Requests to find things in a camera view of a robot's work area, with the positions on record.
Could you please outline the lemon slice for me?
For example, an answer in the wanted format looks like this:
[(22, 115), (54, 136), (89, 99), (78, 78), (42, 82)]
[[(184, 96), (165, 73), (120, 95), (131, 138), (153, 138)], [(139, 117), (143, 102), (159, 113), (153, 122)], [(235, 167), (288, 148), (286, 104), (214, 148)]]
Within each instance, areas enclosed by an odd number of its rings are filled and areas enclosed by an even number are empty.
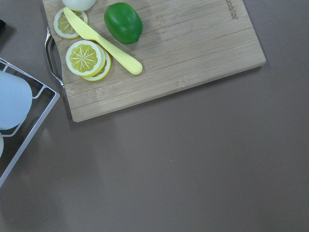
[(64, 39), (75, 39), (80, 36), (68, 22), (63, 8), (56, 13), (53, 25), (55, 32)]
[(72, 44), (66, 53), (69, 70), (78, 76), (91, 77), (99, 73), (106, 61), (103, 49), (96, 43), (81, 40)]
[(112, 60), (110, 55), (105, 51), (105, 49), (103, 49), (103, 53), (105, 55), (105, 64), (103, 65), (103, 68), (101, 69), (101, 71), (99, 71), (95, 76), (82, 76), (82, 78), (84, 80), (87, 81), (98, 81), (103, 79), (110, 71), (111, 69), (111, 65), (112, 65)]

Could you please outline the top lemon slice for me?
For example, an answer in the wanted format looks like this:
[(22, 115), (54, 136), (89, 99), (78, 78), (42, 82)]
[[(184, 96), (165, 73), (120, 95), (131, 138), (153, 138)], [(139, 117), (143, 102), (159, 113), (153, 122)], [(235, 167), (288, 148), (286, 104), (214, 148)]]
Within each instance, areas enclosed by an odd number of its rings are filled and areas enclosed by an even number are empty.
[(78, 76), (91, 77), (99, 73), (106, 61), (103, 49), (96, 43), (81, 40), (72, 44), (66, 53), (69, 70)]

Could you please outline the bottom lemon slice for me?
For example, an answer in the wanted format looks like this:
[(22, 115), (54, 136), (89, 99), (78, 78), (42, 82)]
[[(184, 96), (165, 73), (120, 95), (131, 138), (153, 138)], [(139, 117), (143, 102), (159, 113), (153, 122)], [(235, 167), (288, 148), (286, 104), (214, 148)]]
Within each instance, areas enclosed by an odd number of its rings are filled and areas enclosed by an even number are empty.
[(82, 78), (84, 80), (87, 81), (98, 81), (103, 79), (110, 71), (111, 69), (111, 65), (112, 65), (112, 60), (110, 55), (105, 51), (105, 49), (103, 49), (103, 53), (105, 55), (105, 64), (103, 65), (103, 68), (101, 69), (101, 71), (99, 71), (95, 76), (82, 76)]

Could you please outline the bamboo cutting board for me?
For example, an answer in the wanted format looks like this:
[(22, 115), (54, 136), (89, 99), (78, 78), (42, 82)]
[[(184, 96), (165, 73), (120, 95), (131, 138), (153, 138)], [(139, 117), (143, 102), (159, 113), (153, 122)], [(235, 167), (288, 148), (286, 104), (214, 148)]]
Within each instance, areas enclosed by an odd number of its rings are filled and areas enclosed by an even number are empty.
[(118, 42), (103, 15), (112, 4), (98, 0), (87, 12), (89, 25), (143, 65), (132, 75), (116, 60), (102, 80), (89, 82), (65, 63), (73, 40), (54, 30), (60, 0), (45, 0), (50, 36), (57, 46), (62, 82), (74, 122), (81, 122), (265, 64), (266, 58), (241, 0), (130, 0), (141, 17), (138, 42)]

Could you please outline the green lime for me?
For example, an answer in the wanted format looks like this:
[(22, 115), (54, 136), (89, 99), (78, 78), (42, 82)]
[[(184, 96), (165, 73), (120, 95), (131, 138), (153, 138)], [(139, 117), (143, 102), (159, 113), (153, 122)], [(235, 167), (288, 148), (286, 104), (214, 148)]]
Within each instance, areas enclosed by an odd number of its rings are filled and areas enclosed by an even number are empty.
[(104, 12), (104, 22), (112, 36), (123, 44), (136, 43), (142, 34), (143, 23), (129, 4), (111, 4)]

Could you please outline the light blue plate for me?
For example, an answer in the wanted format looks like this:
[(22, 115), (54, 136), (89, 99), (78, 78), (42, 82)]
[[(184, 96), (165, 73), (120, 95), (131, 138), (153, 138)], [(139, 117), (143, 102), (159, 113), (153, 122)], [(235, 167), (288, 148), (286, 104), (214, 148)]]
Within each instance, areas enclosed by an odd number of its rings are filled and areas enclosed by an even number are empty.
[(24, 79), (0, 72), (0, 129), (9, 130), (26, 118), (32, 104), (32, 90)]

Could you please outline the white plate in rack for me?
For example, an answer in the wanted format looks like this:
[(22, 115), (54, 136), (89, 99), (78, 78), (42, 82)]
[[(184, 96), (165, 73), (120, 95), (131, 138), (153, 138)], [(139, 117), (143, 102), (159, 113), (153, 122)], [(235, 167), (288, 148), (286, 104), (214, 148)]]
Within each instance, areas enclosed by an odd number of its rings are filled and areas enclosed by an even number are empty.
[(0, 157), (2, 156), (3, 149), (4, 149), (4, 139), (3, 139), (3, 135), (0, 134)]

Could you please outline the upper lemon slice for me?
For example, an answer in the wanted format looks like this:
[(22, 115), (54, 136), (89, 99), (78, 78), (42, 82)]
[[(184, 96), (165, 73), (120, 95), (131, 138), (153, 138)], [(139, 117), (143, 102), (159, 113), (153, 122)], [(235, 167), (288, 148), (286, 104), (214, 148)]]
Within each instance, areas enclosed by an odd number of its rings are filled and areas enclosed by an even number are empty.
[(63, 8), (56, 13), (53, 25), (55, 32), (64, 39), (75, 39), (80, 36), (68, 22)]

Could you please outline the yellow plastic knife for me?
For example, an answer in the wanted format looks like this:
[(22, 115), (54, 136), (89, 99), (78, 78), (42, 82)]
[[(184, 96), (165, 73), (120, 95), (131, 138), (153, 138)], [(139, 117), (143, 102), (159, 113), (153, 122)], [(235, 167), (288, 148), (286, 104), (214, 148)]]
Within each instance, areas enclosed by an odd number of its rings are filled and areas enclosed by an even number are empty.
[(142, 72), (143, 66), (138, 60), (103, 38), (82, 19), (80, 19), (71, 9), (65, 7), (63, 12), (69, 24), (83, 39), (98, 42), (131, 74), (138, 75)]

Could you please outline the white onion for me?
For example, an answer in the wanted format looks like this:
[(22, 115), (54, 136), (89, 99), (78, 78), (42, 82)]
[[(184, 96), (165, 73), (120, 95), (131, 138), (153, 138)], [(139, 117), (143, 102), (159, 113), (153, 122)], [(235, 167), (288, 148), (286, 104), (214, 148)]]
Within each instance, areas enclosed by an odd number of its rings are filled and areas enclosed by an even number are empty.
[(86, 11), (89, 10), (96, 0), (62, 0), (63, 4), (73, 11)]

